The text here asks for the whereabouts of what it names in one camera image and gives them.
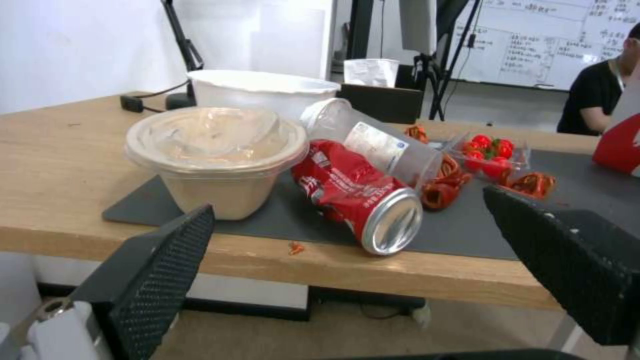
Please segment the black cable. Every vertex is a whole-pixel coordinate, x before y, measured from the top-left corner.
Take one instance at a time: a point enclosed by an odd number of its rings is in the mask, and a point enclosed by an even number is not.
[[[162,90],[162,91],[154,92],[154,93],[152,93],[152,94],[136,95],[135,97],[137,97],[137,98],[139,98],[139,99],[144,99],[144,98],[146,98],[146,97],[153,97],[153,96],[162,95],[162,94],[164,94],[165,92],[169,92],[169,91],[171,91],[171,90],[175,90],[175,89],[177,89],[177,88],[183,87],[184,85],[187,85],[188,83],[189,83],[189,80],[187,79],[185,82],[183,82],[183,83],[181,83],[181,84],[179,84],[179,85],[175,85],[175,86],[174,86],[174,87],[172,87],[172,88],[168,88],[168,89],[166,89],[166,90]]]
[[[465,65],[467,64],[467,60],[469,60],[469,55],[471,55],[470,47],[467,48],[467,57],[465,57],[465,61],[462,62],[460,71],[458,71],[458,76],[456,77],[456,83],[453,84],[453,88],[451,89],[451,92],[449,92],[449,96],[447,96],[447,100],[444,102],[444,107],[442,108],[442,115],[444,116],[445,119],[447,118],[447,105],[449,105],[449,100],[451,100],[453,93],[456,92],[456,89],[458,88],[458,84],[460,83],[459,78],[460,78],[460,75],[462,75],[462,70],[465,68]]]
[[[373,320],[387,320],[387,319],[395,318],[396,316],[402,315],[402,311],[400,310],[396,311],[395,313],[390,313],[389,315],[382,315],[382,316],[367,314],[367,312],[364,311],[364,305],[362,304],[362,301],[360,301],[359,304],[360,304],[360,312],[365,317]]]
[[[385,4],[386,1],[382,0],[382,11],[380,12],[380,58],[382,59],[382,44],[385,41]]]
[[[159,110],[159,109],[149,108],[148,106],[143,106],[142,108],[143,108],[144,110],[153,111],[154,113],[164,113],[164,110]]]
[[[480,13],[482,12],[483,3],[484,3],[484,0],[480,0],[480,5],[478,6],[478,13],[476,14],[476,22],[474,23],[474,30],[471,32],[471,35],[469,35],[469,42],[472,44],[476,42],[476,30],[478,27],[478,21],[480,20]],[[453,93],[456,92],[456,89],[458,88],[458,83],[460,82],[460,76],[462,75],[462,70],[464,70],[465,65],[467,64],[467,61],[469,60],[469,56],[471,55],[471,47],[466,46],[466,48],[467,48],[467,57],[465,57],[465,61],[463,61],[462,66],[460,66],[460,71],[458,71],[458,76],[456,76],[456,83],[453,84],[453,88],[451,89],[451,92],[449,92],[449,96],[447,96],[447,100],[444,102],[444,107],[442,108],[442,115],[445,119],[447,118],[447,105],[449,104],[449,100],[451,100]]]

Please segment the red package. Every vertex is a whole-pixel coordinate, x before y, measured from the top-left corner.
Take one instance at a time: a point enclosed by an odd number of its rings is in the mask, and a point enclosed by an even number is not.
[[[598,142],[593,161],[640,177],[640,64],[631,74],[613,112],[611,125]]]
[[[416,193],[341,143],[311,141],[291,173],[326,218],[347,223],[373,254],[400,251],[417,234],[422,205]]]

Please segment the man's arm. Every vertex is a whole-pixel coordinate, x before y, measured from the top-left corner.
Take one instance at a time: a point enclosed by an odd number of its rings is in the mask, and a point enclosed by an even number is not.
[[[599,133],[604,132],[611,122],[611,116],[604,115],[601,106],[580,109],[580,115],[588,128]]]

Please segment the wooden table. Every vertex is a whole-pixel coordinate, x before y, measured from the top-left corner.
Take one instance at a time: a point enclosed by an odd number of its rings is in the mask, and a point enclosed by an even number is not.
[[[105,97],[0,116],[0,251],[104,260],[122,241],[150,230],[102,221],[100,213],[151,178],[124,157],[125,132],[151,113]],[[424,123],[431,138],[478,129]],[[591,153],[596,138],[483,127],[528,139],[534,148]],[[215,234],[200,271],[350,290],[491,304],[557,308],[517,261],[402,252],[368,256],[358,247]]]

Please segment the black t-shirt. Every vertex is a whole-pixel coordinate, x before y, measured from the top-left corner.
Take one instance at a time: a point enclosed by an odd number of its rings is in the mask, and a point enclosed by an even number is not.
[[[611,115],[622,91],[618,79],[611,72],[609,62],[593,64],[582,70],[569,90],[569,99],[564,104],[558,133],[599,135],[584,122],[580,109],[602,107],[605,115]]]

